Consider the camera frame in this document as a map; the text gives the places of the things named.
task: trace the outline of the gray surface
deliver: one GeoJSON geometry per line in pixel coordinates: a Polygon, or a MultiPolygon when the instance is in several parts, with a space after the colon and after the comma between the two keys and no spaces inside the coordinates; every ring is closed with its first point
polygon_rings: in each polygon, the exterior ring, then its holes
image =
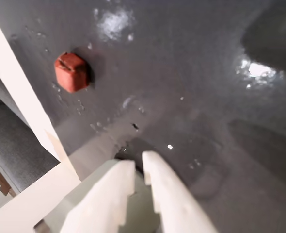
{"type": "Polygon", "coordinates": [[[13,98],[7,91],[1,79],[0,79],[0,100],[3,103],[5,103],[6,106],[9,107],[27,125],[25,118],[23,117],[22,113],[18,109],[17,105],[15,104],[13,98]]]}
{"type": "Polygon", "coordinates": [[[286,1],[277,2],[1,0],[0,26],[68,154],[88,143],[78,173],[122,146],[137,159],[154,149],[221,232],[275,233],[286,232],[286,1]],[[116,18],[124,27],[112,33],[116,18]],[[53,85],[53,61],[71,50],[95,72],[73,95],[53,85]],[[242,66],[247,54],[278,72],[256,77],[242,66]]]}
{"type": "Polygon", "coordinates": [[[33,132],[0,106],[0,170],[15,191],[23,191],[58,164],[33,132]]]}

